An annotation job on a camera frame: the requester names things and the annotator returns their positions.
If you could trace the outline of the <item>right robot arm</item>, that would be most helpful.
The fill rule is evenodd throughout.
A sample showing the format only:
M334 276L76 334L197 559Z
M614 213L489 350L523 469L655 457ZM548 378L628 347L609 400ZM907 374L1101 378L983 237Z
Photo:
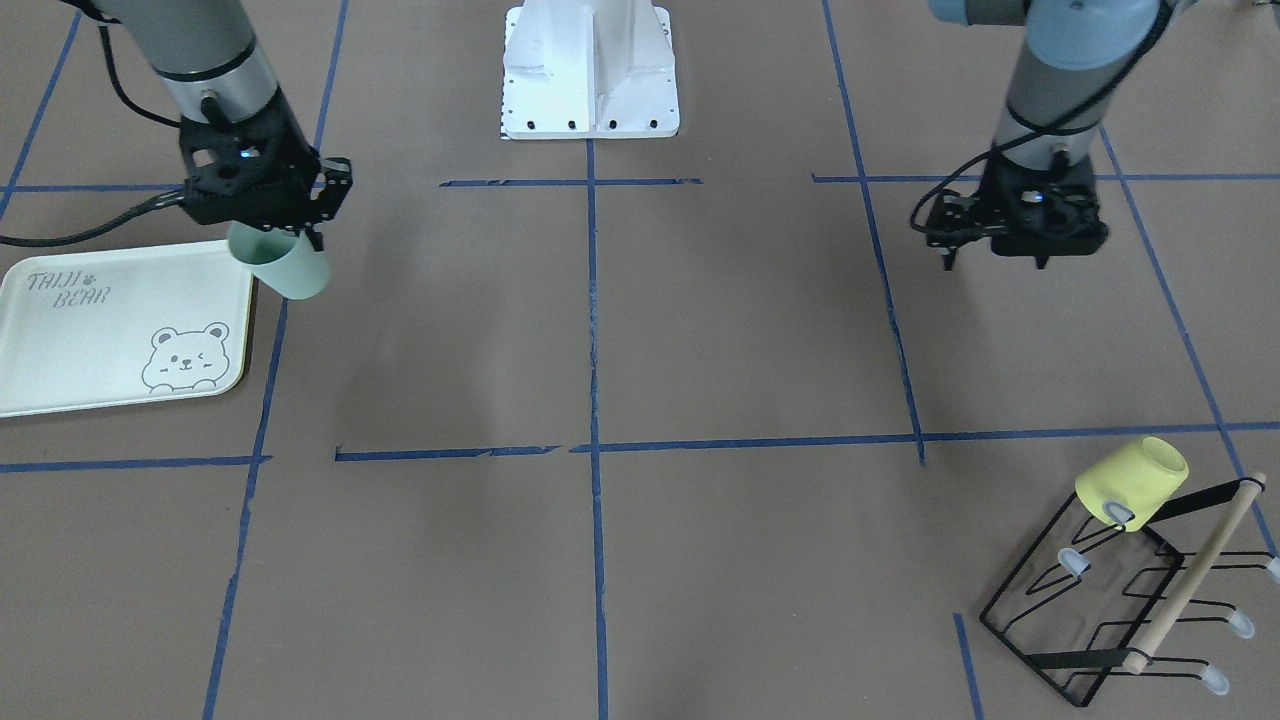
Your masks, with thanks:
M52 238L51 246L178 206L201 225L285 231L323 249L319 227L349 192L351 164L323 158L306 140L241 3L81 1L78 8L99 24L102 42L109 26L123 26L163 79L180 114L186 181L99 227Z

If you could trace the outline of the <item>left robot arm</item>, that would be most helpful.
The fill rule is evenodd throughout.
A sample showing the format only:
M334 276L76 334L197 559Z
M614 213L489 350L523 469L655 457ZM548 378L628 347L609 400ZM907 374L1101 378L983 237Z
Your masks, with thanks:
M933 1L960 26L1015 26L1024 40L973 193L941 181L910 225L952 270L969 243L1002 258L1097 252L1110 236L1091 147L1120 83L1184 12L1183 1Z

